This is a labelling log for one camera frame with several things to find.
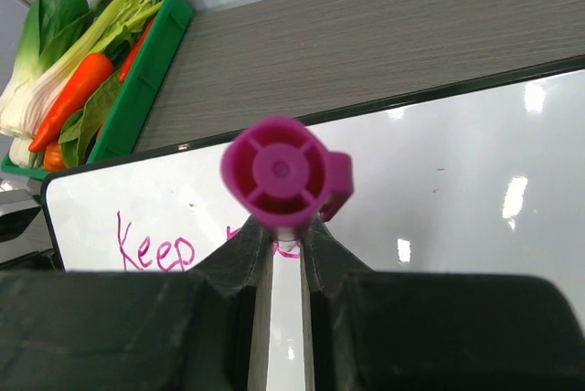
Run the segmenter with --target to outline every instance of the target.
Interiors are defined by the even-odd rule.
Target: magenta cap
[[[329,152],[302,123],[269,117],[241,133],[221,161],[228,190],[277,240],[301,238],[354,193],[351,157]]]

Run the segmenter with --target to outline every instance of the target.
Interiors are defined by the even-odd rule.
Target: whiteboard black frame
[[[387,111],[394,108],[400,108],[403,106],[414,105],[423,103],[426,101],[446,99],[452,96],[458,96],[462,94],[468,94],[471,92],[477,92],[481,90],[489,90],[492,88],[503,87],[505,85],[511,85],[514,83],[526,82],[534,79],[541,79],[558,74],[569,73],[572,71],[578,71],[585,69],[585,55],[576,56],[573,58],[565,58],[552,62],[546,62],[543,64],[526,67],[523,69],[514,69],[511,71],[505,71],[481,78],[468,79],[461,82],[443,85],[440,87],[433,87],[426,90],[409,92],[406,94],[399,94],[396,96],[389,96],[379,100],[371,100],[356,105],[349,105],[342,108],[335,108],[330,111],[316,112],[313,114],[307,114],[298,119],[306,126],[311,126],[320,123],[334,122],[336,120],[342,120],[350,117],[356,117],[358,115],[370,114],[379,111]],[[150,151],[144,151],[139,153],[132,153],[120,158],[113,158],[111,160],[100,161],[95,164],[87,164],[71,169],[66,169],[61,172],[49,174],[42,183],[41,186],[41,206],[47,222],[48,233],[50,235],[51,244],[57,257],[56,263],[59,269],[64,269],[63,259],[59,251],[59,244],[55,236],[53,224],[51,222],[50,215],[48,213],[47,206],[47,188],[48,185],[54,179],[61,178],[63,176],[69,176],[73,174],[83,174],[93,170],[103,169],[106,167],[113,167],[116,165],[137,163],[160,156],[167,156],[174,153],[182,153],[187,151],[193,151],[216,144],[229,143],[231,142],[243,129],[224,132],[218,135],[211,135],[209,137],[201,138],[198,140],[171,144],[169,146],[160,147]]]

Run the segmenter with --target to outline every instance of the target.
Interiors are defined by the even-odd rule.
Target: whiteboard
[[[332,234],[374,269],[545,277],[584,323],[584,87],[580,70],[311,126],[354,160]],[[65,268],[124,270],[123,245],[126,270],[188,269],[224,243],[248,216],[220,181],[226,144],[192,147],[50,180]],[[189,264],[157,260],[166,242]],[[300,299],[299,260],[279,254],[268,389],[304,388]]]

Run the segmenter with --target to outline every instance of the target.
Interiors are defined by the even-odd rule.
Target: green basket
[[[122,85],[100,139],[91,150],[87,164],[132,153],[192,16],[193,9],[186,0],[165,0]],[[49,174],[43,168],[18,167],[10,161],[8,155],[2,162],[2,171],[39,181]]]

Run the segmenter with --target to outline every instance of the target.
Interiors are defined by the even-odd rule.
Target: gray wood surface
[[[194,19],[137,150],[585,53],[584,0],[267,0]],[[48,246],[44,219],[23,239]]]

